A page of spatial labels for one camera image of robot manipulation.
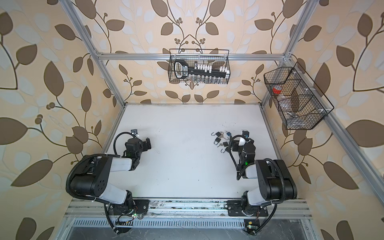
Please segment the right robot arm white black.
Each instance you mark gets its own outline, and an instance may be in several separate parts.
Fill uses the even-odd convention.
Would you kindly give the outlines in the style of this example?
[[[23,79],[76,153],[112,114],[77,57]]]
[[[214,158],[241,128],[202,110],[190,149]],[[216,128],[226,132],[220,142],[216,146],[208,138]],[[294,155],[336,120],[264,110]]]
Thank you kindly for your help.
[[[226,151],[235,164],[236,180],[256,179],[254,190],[245,191],[240,200],[227,201],[226,209],[230,217],[266,217],[267,206],[295,200],[297,186],[283,160],[270,158],[257,160],[254,140],[247,131],[230,137]]]

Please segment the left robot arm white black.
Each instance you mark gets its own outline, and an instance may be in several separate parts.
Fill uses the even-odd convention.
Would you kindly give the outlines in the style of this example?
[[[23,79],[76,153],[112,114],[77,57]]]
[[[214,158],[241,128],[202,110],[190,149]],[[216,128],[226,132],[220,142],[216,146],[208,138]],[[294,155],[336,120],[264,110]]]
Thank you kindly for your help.
[[[75,199],[102,203],[105,215],[142,217],[149,200],[134,200],[133,193],[110,183],[110,174],[131,172],[140,164],[143,152],[152,148],[150,138],[141,140],[137,130],[119,133],[113,154],[86,155],[70,171],[66,192]]]

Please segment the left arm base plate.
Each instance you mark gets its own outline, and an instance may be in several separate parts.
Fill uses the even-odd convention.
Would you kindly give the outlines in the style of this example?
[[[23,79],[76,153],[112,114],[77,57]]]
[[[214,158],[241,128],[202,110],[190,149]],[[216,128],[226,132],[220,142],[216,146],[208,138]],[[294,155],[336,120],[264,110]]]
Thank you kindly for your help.
[[[147,199],[133,199],[122,205],[110,205],[107,207],[108,213],[113,216],[120,215],[146,215],[149,210],[150,200]]]

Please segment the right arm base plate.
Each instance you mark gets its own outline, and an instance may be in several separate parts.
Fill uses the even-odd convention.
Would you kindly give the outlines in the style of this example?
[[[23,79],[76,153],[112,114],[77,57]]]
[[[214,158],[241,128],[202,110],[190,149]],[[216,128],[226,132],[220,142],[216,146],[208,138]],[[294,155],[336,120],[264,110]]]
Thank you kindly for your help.
[[[228,200],[225,209],[230,217],[268,217],[269,213],[266,208],[261,206],[252,206],[243,203],[241,200]]]

